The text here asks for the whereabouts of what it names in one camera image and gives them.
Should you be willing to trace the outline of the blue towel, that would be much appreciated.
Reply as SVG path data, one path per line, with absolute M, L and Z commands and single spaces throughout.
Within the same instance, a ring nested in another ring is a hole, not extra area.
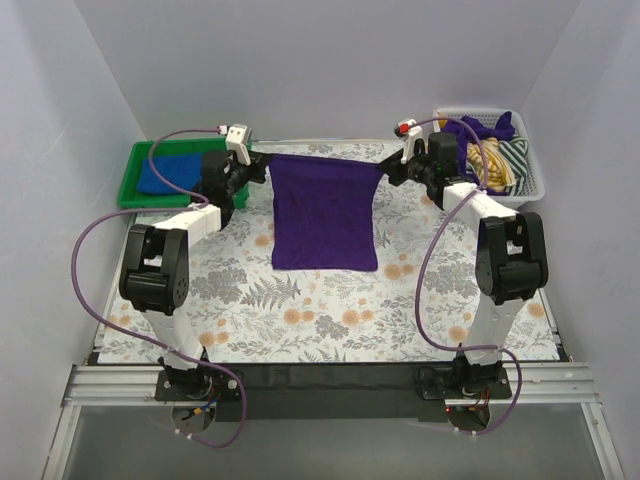
M 155 157 L 153 163 L 167 181 L 181 189 L 192 191 L 201 181 L 201 159 L 201 154 L 192 153 Z M 152 171 L 147 158 L 142 162 L 136 191 L 148 195 L 177 194 L 175 189 L 162 182 Z

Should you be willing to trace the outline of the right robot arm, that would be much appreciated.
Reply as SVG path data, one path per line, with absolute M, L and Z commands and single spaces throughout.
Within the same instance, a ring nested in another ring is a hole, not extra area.
M 454 135 L 424 135 L 418 126 L 396 129 L 403 147 L 379 168 L 390 184 L 422 184 L 448 217 L 456 217 L 477 238 L 475 277 L 480 300 L 466 339 L 441 366 L 422 367 L 415 379 L 425 399 L 508 398 L 503 367 L 505 341 L 524 304 L 548 281 L 543 223 L 535 213 L 508 208 L 458 173 Z

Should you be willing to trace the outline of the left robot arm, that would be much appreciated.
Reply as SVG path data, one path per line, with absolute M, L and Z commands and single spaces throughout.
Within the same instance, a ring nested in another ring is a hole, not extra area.
M 189 250 L 224 229 L 234 212 L 233 197 L 249 182 L 264 183 L 273 156 L 250 151 L 242 164 L 231 150 L 211 150 L 201 157 L 201 179 L 189 190 L 209 201 L 205 208 L 179 213 L 155 225 L 129 229 L 119 280 L 120 296 L 151 325 L 164 345 L 159 363 L 169 385 L 191 399 L 212 389 L 206 348 L 183 308 L 189 294 Z

